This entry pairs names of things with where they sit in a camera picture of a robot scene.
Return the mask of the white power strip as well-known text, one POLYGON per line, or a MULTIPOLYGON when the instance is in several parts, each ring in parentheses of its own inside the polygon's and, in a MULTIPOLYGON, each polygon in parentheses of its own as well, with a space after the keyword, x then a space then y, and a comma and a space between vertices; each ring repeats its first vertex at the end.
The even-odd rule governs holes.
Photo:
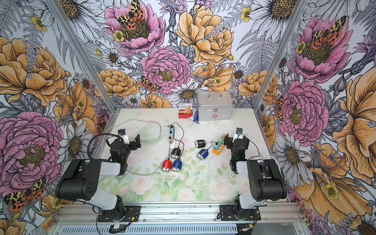
POLYGON ((169 152, 176 147, 176 134, 177 134, 177 124, 168 125, 168 142, 169 142, 169 152))

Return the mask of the pink usb charger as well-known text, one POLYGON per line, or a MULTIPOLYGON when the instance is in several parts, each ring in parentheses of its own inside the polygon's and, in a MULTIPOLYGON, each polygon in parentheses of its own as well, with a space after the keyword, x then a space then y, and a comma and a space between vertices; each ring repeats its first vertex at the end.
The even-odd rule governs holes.
POLYGON ((169 142, 170 144, 173 144, 173 143, 174 143, 174 137, 173 137, 173 136, 169 136, 169 137, 168 137, 168 142, 169 142))

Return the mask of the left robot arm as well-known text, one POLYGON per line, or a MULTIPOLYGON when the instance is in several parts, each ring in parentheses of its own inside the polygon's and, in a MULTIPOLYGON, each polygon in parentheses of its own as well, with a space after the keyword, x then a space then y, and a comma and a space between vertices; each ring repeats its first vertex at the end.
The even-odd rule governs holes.
POLYGON ((139 209, 128 209, 118 195, 112 195, 99 188, 101 176, 123 176, 128 168, 128 157, 132 150, 141 148, 140 135, 133 141, 129 141, 124 129, 117 135, 112 133, 100 133, 89 140, 87 146, 88 160, 72 160, 55 188, 55 196, 58 199, 68 201, 80 201, 89 204, 99 210, 100 222, 138 220, 139 209), (91 144, 100 136, 115 137, 109 144, 109 159, 94 159, 91 156, 91 144))

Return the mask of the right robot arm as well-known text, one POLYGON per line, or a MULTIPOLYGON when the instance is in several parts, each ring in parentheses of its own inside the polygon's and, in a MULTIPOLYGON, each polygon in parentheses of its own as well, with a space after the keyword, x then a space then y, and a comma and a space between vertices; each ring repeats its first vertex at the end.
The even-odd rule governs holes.
POLYGON ((259 207, 266 202, 287 197, 287 186, 282 178, 278 163, 273 158, 257 160, 246 158, 250 140, 241 133, 224 138, 224 145, 231 151, 230 169, 234 174, 246 176, 249 189, 236 196, 228 217, 237 220, 260 220, 259 207))

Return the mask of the dark blue electric shaver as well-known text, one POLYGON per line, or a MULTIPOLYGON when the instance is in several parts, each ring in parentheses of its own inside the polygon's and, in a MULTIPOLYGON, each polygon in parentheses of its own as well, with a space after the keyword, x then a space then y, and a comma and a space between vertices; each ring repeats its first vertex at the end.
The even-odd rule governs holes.
POLYGON ((198 153, 197 153, 197 158, 200 159, 200 160, 204 160, 207 158, 208 156, 208 150, 207 149, 202 149, 200 150, 198 153))

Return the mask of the red electric shaver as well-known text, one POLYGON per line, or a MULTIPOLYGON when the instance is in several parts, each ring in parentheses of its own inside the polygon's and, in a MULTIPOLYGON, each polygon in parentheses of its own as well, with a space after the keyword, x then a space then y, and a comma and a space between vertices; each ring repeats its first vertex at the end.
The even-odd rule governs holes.
POLYGON ((169 172, 172 168, 172 161, 171 160, 165 160, 162 164, 162 171, 163 172, 169 172))

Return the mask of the green adapter on orange strip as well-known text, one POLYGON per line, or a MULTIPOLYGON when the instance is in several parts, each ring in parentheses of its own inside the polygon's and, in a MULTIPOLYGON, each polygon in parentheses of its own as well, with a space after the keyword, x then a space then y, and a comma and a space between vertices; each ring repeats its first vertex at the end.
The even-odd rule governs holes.
POLYGON ((219 147, 223 144, 223 142, 224 142, 224 137, 221 136, 221 137, 215 142, 213 148, 214 148, 215 150, 218 150, 219 147))

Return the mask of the orange power strip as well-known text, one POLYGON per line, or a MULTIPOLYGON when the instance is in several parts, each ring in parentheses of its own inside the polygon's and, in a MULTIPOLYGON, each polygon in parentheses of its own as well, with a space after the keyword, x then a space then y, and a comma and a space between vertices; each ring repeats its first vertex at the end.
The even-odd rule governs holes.
POLYGON ((218 140, 214 143, 212 153, 216 156, 219 156, 223 149, 225 148, 225 137, 226 135, 222 135, 218 140))

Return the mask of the silver metal case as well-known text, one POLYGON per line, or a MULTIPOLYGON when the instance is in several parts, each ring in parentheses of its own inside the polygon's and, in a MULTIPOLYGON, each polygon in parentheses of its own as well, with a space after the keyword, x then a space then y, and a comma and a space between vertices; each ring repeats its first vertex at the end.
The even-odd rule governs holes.
POLYGON ((197 95, 198 120, 230 119, 233 111, 231 94, 227 91, 202 92, 197 95))

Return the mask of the blue white packet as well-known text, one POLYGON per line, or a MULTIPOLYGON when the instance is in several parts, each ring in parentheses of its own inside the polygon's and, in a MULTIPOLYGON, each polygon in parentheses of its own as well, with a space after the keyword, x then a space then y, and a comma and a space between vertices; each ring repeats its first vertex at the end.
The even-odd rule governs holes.
POLYGON ((193 121, 194 123, 199 124, 199 117, 198 117, 198 111, 193 111, 193 115, 189 117, 189 120, 193 121))

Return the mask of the red cardboard box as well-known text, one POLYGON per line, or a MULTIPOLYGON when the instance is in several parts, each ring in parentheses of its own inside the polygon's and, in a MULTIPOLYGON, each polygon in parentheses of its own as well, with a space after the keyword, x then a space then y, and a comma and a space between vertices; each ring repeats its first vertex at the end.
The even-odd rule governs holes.
POLYGON ((193 115, 192 103, 180 103, 179 105, 179 118, 190 118, 193 115))

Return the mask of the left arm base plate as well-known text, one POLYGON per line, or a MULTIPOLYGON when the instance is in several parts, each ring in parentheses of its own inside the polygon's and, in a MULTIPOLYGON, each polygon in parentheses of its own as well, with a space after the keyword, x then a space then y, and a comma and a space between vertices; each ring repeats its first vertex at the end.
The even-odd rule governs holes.
POLYGON ((140 216, 141 206, 123 206, 123 208, 115 208, 110 211, 103 211, 98 222, 137 222, 140 216))

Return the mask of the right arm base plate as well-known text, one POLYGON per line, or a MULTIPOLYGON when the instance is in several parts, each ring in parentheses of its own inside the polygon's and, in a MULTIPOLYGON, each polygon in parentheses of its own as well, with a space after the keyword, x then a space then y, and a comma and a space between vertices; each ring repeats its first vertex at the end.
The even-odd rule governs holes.
POLYGON ((236 209, 234 205, 220 205, 217 220, 221 221, 260 221, 258 209, 236 209))

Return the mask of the aluminium front rail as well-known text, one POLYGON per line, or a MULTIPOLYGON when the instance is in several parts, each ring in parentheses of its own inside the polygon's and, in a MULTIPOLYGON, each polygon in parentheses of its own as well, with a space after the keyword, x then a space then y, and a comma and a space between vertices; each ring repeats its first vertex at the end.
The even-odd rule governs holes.
MULTIPOLYGON (((220 205, 232 206, 225 202, 143 202, 127 203, 132 207, 139 205, 139 217, 132 225, 148 224, 209 224, 209 223, 251 223, 254 219, 238 220, 232 216, 230 220, 217 218, 221 211, 220 205)), ((285 201, 268 202, 266 206, 259 207, 257 223, 296 223, 303 222, 303 215, 296 203, 285 201)), ((59 211, 55 225, 95 225, 97 214, 89 205, 66 205, 59 211)))

